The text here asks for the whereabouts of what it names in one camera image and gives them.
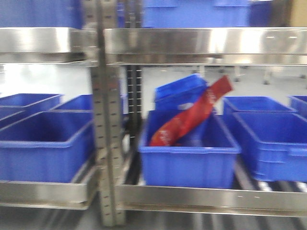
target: metal upright post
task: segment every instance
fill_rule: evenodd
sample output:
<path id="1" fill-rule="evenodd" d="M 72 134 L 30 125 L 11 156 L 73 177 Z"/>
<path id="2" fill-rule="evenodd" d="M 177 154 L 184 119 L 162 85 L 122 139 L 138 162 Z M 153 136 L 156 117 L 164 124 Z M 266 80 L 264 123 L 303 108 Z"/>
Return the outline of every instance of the metal upright post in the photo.
<path id="1" fill-rule="evenodd" d="M 114 184 L 122 166 L 122 114 L 120 109 L 118 68 L 106 65 L 103 30 L 117 27 L 116 0 L 84 0 L 87 26 L 96 32 L 97 47 L 89 45 L 87 54 L 98 59 L 91 67 L 96 137 L 96 165 L 100 171 L 99 193 L 103 225 L 125 223 L 125 212 L 116 210 Z"/>
<path id="2" fill-rule="evenodd" d="M 140 28 L 142 23 L 141 0 L 124 0 L 124 3 L 126 12 L 125 27 Z M 126 71 L 130 145 L 133 146 L 142 121 L 142 69 L 140 66 L 127 66 Z"/>

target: red package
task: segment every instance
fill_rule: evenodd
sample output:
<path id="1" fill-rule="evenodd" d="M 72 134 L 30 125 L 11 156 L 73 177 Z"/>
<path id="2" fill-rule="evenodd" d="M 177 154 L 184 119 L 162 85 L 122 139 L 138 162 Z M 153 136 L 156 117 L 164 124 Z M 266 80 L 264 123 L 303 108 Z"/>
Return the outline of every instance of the red package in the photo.
<path id="1" fill-rule="evenodd" d="M 180 138 L 207 119 L 214 104 L 232 90 L 226 75 L 210 86 L 194 105 L 166 122 L 153 135 L 149 146 L 172 146 Z"/>

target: blue plastic bin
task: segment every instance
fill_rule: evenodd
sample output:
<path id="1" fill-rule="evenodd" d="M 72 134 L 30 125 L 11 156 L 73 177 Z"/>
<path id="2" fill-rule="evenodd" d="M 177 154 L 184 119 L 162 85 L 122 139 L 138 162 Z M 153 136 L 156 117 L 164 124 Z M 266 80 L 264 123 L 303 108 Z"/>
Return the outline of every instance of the blue plastic bin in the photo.
<path id="1" fill-rule="evenodd" d="M 252 176 L 307 182 L 307 120 L 291 113 L 235 113 L 234 132 Z"/>
<path id="2" fill-rule="evenodd" d="M 148 146 L 156 130 L 179 112 L 149 112 L 139 142 L 146 184 L 230 188 L 240 147 L 217 115 L 212 114 L 175 147 Z"/>
<path id="3" fill-rule="evenodd" d="M 272 0 L 252 1 L 250 5 L 249 26 L 264 27 L 270 23 Z"/>
<path id="4" fill-rule="evenodd" d="M 207 89 L 199 74 L 192 74 L 155 89 L 156 110 L 185 110 Z"/>
<path id="5" fill-rule="evenodd" d="M 2 0 L 0 27 L 82 29 L 81 0 Z"/>
<path id="6" fill-rule="evenodd" d="M 24 111 L 18 108 L 0 108 L 0 128 L 24 118 Z"/>
<path id="7" fill-rule="evenodd" d="M 0 180 L 67 183 L 93 150 L 91 113 L 38 113 L 0 129 Z"/>
<path id="8" fill-rule="evenodd" d="M 298 111 L 298 114 L 307 118 L 307 96 L 289 96 L 291 107 Z"/>
<path id="9" fill-rule="evenodd" d="M 25 116 L 47 111 L 60 103 L 61 94 L 20 93 L 0 98 L 1 108 L 24 110 Z"/>
<path id="10" fill-rule="evenodd" d="M 78 97 L 75 97 L 63 104 L 60 104 L 56 107 L 54 107 L 52 110 L 64 110 L 64 111 L 70 111 L 70 110 L 93 110 L 93 96 L 91 94 L 87 95 L 80 95 Z"/>
<path id="11" fill-rule="evenodd" d="M 0 27 L 32 27 L 35 24 L 32 0 L 1 0 Z"/>
<path id="12" fill-rule="evenodd" d="M 226 96 L 223 97 L 223 120 L 229 130 L 236 129 L 235 112 L 286 112 L 297 113 L 297 110 L 285 106 L 271 97 L 264 96 Z"/>
<path id="13" fill-rule="evenodd" d="M 249 0 L 145 0 L 145 28 L 249 26 Z"/>

